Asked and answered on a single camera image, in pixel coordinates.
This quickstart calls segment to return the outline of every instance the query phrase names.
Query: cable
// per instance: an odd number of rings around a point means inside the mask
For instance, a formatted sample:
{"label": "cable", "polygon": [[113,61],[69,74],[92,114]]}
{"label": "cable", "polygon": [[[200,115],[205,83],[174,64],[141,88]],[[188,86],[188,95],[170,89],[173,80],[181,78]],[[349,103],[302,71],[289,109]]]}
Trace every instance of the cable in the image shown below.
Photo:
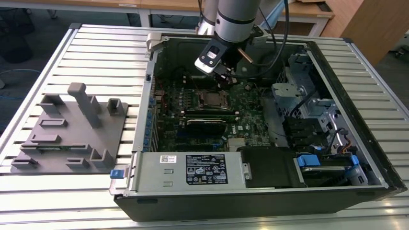
{"label": "cable", "polygon": [[351,146],[351,141],[350,139],[346,137],[346,135],[343,135],[345,140],[347,141],[347,143],[345,144],[345,146],[342,147],[339,153],[345,154],[346,149]]}
{"label": "cable", "polygon": [[181,23],[181,21],[182,21],[184,19],[185,19],[185,16],[182,16],[182,17],[181,17],[181,19],[180,19],[178,23],[177,23],[176,25],[173,25],[173,26],[172,26],[172,28],[174,28],[176,26],[178,26],[178,25],[180,25],[180,23]]}
{"label": "cable", "polygon": [[[273,44],[274,44],[274,51],[273,51],[273,53],[275,53],[275,50],[277,50],[275,36],[274,36],[273,30],[271,30],[271,28],[270,28],[270,26],[269,26],[269,24],[267,24],[267,19],[266,19],[263,13],[262,13],[259,7],[258,7],[258,11],[259,11],[259,14],[261,14],[261,16],[262,16],[262,18],[263,18],[263,21],[265,21],[266,25],[267,25],[267,30],[269,30],[270,36],[271,36],[271,38],[273,38]],[[269,65],[271,64],[273,60],[274,60],[274,59],[271,59],[270,62],[262,63],[262,64],[258,64],[258,63],[254,63],[254,62],[251,62],[250,64],[254,65],[254,66],[257,66],[257,67],[265,67],[265,66],[269,66]]]}
{"label": "cable", "polygon": [[286,138],[286,135],[282,135],[282,134],[279,134],[279,133],[274,132],[273,130],[271,130],[271,132],[273,132],[274,134],[277,134],[278,136],[281,136],[281,137],[285,137],[285,138]]}
{"label": "cable", "polygon": [[326,151],[325,151],[325,155],[329,155],[329,154],[330,154],[330,147],[331,147],[334,138],[335,138],[338,132],[341,132],[342,130],[345,130],[345,129],[343,129],[343,128],[338,128],[338,129],[334,131],[334,133],[333,133],[333,135],[331,135],[331,138],[330,138],[330,141],[329,141],[329,143],[327,143],[327,148],[326,148]]}
{"label": "cable", "polygon": [[302,98],[302,100],[299,101],[299,103],[295,105],[295,107],[293,108],[291,112],[289,113],[289,117],[293,116],[294,112],[297,111],[297,109],[299,109],[299,107],[303,105],[303,103],[310,99],[310,97],[313,96],[313,94],[317,92],[317,89],[314,91],[310,91],[309,94],[306,94],[306,96]]}
{"label": "cable", "polygon": [[277,55],[275,57],[273,58],[273,62],[270,63],[270,66],[267,67],[266,70],[263,70],[262,72],[259,73],[255,73],[255,74],[251,74],[251,75],[247,75],[247,76],[242,76],[242,75],[234,75],[231,74],[230,77],[233,78],[237,78],[237,79],[247,79],[247,78],[257,78],[259,76],[262,76],[263,74],[266,74],[270,69],[273,68],[279,56],[281,56],[281,53],[282,53],[282,50],[283,50],[283,46],[285,46],[285,43],[286,43],[286,38],[287,38],[287,31],[289,31],[289,7],[287,7],[287,0],[283,0],[283,7],[285,7],[285,29],[283,29],[283,38],[282,38],[282,44],[281,44],[281,47],[279,47],[279,50],[277,52]]}
{"label": "cable", "polygon": [[9,99],[9,100],[17,100],[17,99],[24,99],[25,97],[5,97],[5,96],[0,96],[0,98]]}
{"label": "cable", "polygon": [[198,4],[198,11],[200,11],[200,18],[198,21],[202,20],[204,18],[204,12],[202,12],[202,0],[197,0],[197,4]]}
{"label": "cable", "polygon": [[30,72],[36,72],[36,73],[41,73],[40,71],[34,70],[34,69],[12,69],[12,70],[6,70],[4,72],[1,72],[0,74],[12,72],[12,71],[30,71]]}

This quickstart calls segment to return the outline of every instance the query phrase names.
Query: black cable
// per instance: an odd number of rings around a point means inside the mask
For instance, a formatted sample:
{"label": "black cable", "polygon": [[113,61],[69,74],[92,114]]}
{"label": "black cable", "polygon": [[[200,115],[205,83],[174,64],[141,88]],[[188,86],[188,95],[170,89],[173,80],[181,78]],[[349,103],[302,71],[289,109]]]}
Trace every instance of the black cable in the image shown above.
{"label": "black cable", "polygon": [[286,138],[286,135],[282,135],[282,134],[279,134],[279,133],[277,133],[277,132],[274,132],[274,131],[271,131],[274,134],[277,134],[278,136],[281,136],[281,137],[285,137]]}
{"label": "black cable", "polygon": [[204,18],[204,12],[202,12],[202,0],[197,0],[197,4],[198,4],[198,11],[200,11],[200,18],[198,20],[201,21]]}
{"label": "black cable", "polygon": [[310,99],[310,97],[313,96],[313,94],[317,92],[317,89],[314,91],[310,91],[309,94],[306,94],[306,96],[302,98],[302,100],[299,101],[299,103],[295,105],[295,107],[293,108],[291,112],[289,113],[289,117],[293,116],[294,112],[297,111],[297,109],[299,109],[299,107],[303,105],[303,103]]}
{"label": "black cable", "polygon": [[327,143],[327,148],[326,148],[326,151],[325,151],[325,155],[329,155],[330,154],[330,148],[331,148],[331,144],[333,144],[333,141],[334,141],[334,138],[337,137],[337,133],[341,132],[342,130],[345,130],[343,128],[338,128],[333,135],[331,135],[331,138],[330,138],[330,141]]}
{"label": "black cable", "polygon": [[259,73],[255,73],[255,74],[251,74],[251,75],[247,75],[247,76],[243,76],[243,75],[234,75],[231,74],[230,77],[233,78],[237,78],[237,79],[247,79],[247,78],[257,78],[259,76],[262,76],[263,74],[266,74],[270,69],[273,68],[279,56],[281,56],[281,53],[282,53],[282,50],[283,50],[283,46],[285,46],[285,43],[286,43],[286,38],[287,38],[287,31],[289,31],[289,7],[287,7],[287,0],[283,0],[283,7],[285,7],[285,29],[283,29],[283,38],[282,38],[282,44],[281,44],[281,47],[279,47],[279,50],[277,52],[277,55],[275,57],[273,58],[273,62],[270,63],[270,66],[267,67],[266,70],[263,70],[262,72]]}
{"label": "black cable", "polygon": [[172,28],[174,28],[176,26],[178,26],[181,24],[181,21],[185,19],[185,16],[181,17],[178,23],[176,25],[172,26]]}
{"label": "black cable", "polygon": [[[266,23],[266,25],[267,25],[267,30],[269,30],[269,33],[270,33],[270,36],[271,36],[271,38],[273,38],[273,44],[274,44],[274,51],[273,51],[273,53],[275,53],[275,51],[277,51],[277,41],[275,41],[275,36],[274,36],[274,33],[273,33],[273,30],[271,30],[271,28],[270,28],[270,26],[269,26],[269,24],[267,24],[267,19],[266,19],[266,17],[265,17],[265,15],[263,15],[263,13],[262,13],[262,11],[261,11],[261,8],[258,7],[258,11],[259,11],[259,14],[261,14],[261,16],[262,16],[262,18],[263,18],[263,22]],[[257,67],[265,67],[265,66],[269,66],[270,64],[271,64],[271,62],[273,62],[273,59],[271,59],[271,61],[270,62],[267,62],[267,63],[262,63],[262,64],[258,64],[258,63],[251,63],[251,65],[254,65],[254,66],[257,66]]]}

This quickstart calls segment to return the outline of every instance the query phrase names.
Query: metal slats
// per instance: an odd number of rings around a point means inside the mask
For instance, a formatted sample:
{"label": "metal slats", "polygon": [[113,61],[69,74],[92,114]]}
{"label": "metal slats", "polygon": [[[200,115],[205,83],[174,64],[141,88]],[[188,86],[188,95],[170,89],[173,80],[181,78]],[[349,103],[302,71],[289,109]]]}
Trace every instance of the metal slats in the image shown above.
{"label": "metal slats", "polygon": [[[140,93],[144,81],[144,69],[148,59],[144,55],[145,39],[149,32],[193,33],[193,31],[162,31],[158,28],[136,28],[120,26],[82,25],[72,40],[68,51],[61,54],[46,78],[41,93],[65,93],[70,82],[88,84],[86,92],[96,93],[100,102],[114,95],[130,107],[126,113],[125,130],[118,148],[117,164],[130,161],[134,126],[141,102]],[[293,40],[310,40],[291,36]],[[367,72],[357,54],[338,38],[314,38],[322,54],[347,91],[355,107],[378,139],[378,143],[409,186],[409,123],[406,116],[394,106],[394,100],[379,81]],[[62,100],[73,101],[68,95]],[[0,173],[10,170],[10,160],[18,154],[20,143],[25,141],[30,128],[42,109],[34,106],[26,113],[22,130],[16,130],[16,143],[9,143],[1,154],[8,158],[0,166]],[[2,176],[0,177],[0,215],[1,229],[97,229],[150,227],[166,229],[169,226],[194,226],[216,228],[220,224],[238,229],[245,223],[249,229],[263,223],[266,229],[286,229],[287,224],[302,221],[303,229],[331,228],[351,229],[357,224],[371,225],[373,229],[387,229],[409,224],[401,215],[409,215],[409,192],[378,202],[366,202],[327,215],[286,216],[273,218],[239,218],[208,220],[204,222],[150,222],[136,223],[117,208],[108,193],[110,179],[108,175],[48,175],[48,176]],[[117,180],[116,189],[125,187],[125,180]]]}

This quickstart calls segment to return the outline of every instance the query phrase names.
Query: floor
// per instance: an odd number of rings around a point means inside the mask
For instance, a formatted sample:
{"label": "floor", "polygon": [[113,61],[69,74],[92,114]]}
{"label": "floor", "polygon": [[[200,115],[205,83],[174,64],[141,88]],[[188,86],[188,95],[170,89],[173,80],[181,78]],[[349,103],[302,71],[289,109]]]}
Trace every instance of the floor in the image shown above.
{"label": "floor", "polygon": [[[80,11],[57,11],[56,20],[49,18],[45,10],[32,10],[30,19],[36,31],[26,35],[26,41],[33,50],[33,57],[20,64],[9,64],[0,57],[0,72],[8,69],[34,69],[41,71],[48,59],[58,45],[70,23],[100,24],[100,25],[140,25],[138,16],[121,13],[100,13]],[[197,17],[153,16],[153,26],[165,28],[193,29],[197,25]],[[377,71],[383,77],[394,93],[409,107],[407,86],[402,84],[409,76],[409,61],[395,59],[393,53],[387,54],[377,66]],[[6,86],[0,89],[0,96],[20,98],[24,97],[36,81],[34,72],[9,72],[0,75]],[[0,97],[0,134],[10,121],[22,99],[4,99]]]}
{"label": "floor", "polygon": [[[0,57],[0,73],[10,69],[34,69],[41,71],[52,53],[64,37],[70,23],[140,26],[138,15],[132,14],[129,18],[124,13],[101,13],[81,11],[57,11],[57,19],[49,18],[45,10],[32,10],[30,19],[34,25],[34,32],[25,36],[26,42],[33,51],[30,60],[20,64],[9,64]],[[197,17],[182,17],[165,15],[162,19],[153,15],[153,26],[165,28],[194,29]],[[0,89],[0,134],[2,133],[14,113],[20,107],[24,96],[37,79],[34,72],[9,72],[0,75],[5,87]]]}

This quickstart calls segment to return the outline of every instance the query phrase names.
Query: warning label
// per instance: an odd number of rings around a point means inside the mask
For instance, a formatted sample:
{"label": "warning label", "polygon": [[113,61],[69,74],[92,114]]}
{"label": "warning label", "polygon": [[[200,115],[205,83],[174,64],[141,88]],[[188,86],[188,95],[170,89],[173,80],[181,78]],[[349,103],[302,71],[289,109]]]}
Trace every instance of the warning label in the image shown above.
{"label": "warning label", "polygon": [[227,184],[224,154],[186,155],[186,183]]}

